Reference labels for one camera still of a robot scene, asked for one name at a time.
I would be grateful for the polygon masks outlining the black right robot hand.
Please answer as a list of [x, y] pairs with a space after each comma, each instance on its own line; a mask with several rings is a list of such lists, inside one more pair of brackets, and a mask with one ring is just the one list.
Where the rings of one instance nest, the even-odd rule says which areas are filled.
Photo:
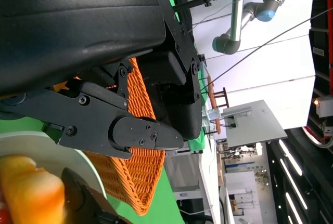
[[73, 170], [64, 168], [61, 179], [65, 185], [65, 223], [130, 223], [129, 220], [117, 214], [102, 193], [91, 188]]

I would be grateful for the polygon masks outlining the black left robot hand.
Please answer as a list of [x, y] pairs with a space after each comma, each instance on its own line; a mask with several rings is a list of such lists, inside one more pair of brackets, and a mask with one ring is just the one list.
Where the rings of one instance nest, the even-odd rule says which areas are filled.
[[129, 159], [201, 132], [200, 60], [169, 0], [1, 0], [1, 118]]

